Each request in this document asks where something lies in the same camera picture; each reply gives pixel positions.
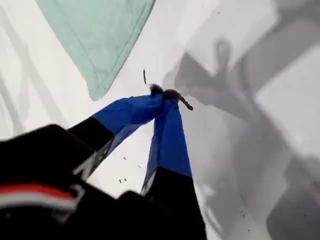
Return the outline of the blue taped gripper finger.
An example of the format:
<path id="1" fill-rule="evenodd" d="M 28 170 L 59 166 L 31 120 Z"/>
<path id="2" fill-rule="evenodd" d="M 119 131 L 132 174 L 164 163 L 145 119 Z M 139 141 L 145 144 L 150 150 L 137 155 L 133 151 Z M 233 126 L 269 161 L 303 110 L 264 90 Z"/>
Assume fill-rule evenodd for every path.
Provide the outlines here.
<path id="1" fill-rule="evenodd" d="M 118 145 L 156 117 L 163 103 L 164 90 L 153 84 L 149 95 L 116 100 L 69 128 L 73 136 L 93 151 L 87 160 L 77 164 L 72 173 L 88 179 Z"/>
<path id="2" fill-rule="evenodd" d="M 176 90 L 161 93 L 163 104 L 154 119 L 143 193 L 157 207 L 160 232 L 166 239 L 205 240 L 206 226 L 194 187 Z"/>

